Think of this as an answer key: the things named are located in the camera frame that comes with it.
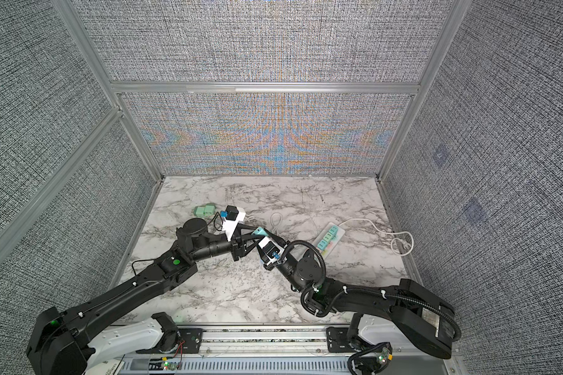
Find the teal plug cube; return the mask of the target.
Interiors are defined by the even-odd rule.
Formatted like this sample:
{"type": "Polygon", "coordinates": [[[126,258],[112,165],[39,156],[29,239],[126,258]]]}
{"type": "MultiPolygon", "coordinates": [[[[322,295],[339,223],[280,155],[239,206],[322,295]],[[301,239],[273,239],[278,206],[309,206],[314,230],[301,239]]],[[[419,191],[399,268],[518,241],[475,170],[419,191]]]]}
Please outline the teal plug cube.
{"type": "Polygon", "coordinates": [[[267,231],[266,231],[264,228],[258,227],[258,228],[253,232],[253,235],[267,237],[267,236],[268,236],[268,233],[267,233],[267,231]]]}

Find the long white power strip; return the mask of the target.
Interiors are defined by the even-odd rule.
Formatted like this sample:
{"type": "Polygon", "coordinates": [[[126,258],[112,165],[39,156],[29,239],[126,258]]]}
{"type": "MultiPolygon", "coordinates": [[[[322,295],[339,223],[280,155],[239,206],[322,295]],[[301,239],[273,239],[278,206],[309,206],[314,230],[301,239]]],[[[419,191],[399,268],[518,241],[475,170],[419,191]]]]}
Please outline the long white power strip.
{"type": "Polygon", "coordinates": [[[342,240],[346,231],[336,223],[329,222],[313,242],[314,247],[325,259],[342,240]]]}

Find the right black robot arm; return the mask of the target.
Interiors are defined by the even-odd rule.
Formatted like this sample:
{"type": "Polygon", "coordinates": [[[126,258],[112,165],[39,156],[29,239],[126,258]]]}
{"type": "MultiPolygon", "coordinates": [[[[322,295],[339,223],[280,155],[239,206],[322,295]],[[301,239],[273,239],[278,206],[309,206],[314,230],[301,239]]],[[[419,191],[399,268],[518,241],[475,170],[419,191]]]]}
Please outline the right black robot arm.
{"type": "Polygon", "coordinates": [[[323,318],[330,313],[373,316],[392,322],[420,351],[438,359],[452,357],[453,343],[461,339],[454,307],[416,281],[366,287],[327,276],[325,261],[316,247],[305,241],[290,242],[279,250],[268,244],[256,249],[266,270],[278,270],[300,293],[301,306],[323,318]]]}

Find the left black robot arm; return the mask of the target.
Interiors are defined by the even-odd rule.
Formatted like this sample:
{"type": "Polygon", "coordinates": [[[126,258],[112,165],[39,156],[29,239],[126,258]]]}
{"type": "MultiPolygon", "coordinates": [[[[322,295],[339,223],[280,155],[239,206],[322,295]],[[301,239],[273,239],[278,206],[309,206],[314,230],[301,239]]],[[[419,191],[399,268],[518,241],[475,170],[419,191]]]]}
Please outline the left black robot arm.
{"type": "Polygon", "coordinates": [[[197,272],[197,261],[225,253],[239,259],[267,234],[243,223],[233,223],[228,234],[211,234],[205,220],[186,221],[172,247],[142,272],[86,303],[42,312],[26,351],[32,369],[37,374],[83,374],[137,350],[168,353],[178,342],[178,329],[164,312],[123,328],[113,323],[187,281],[197,272]]]}

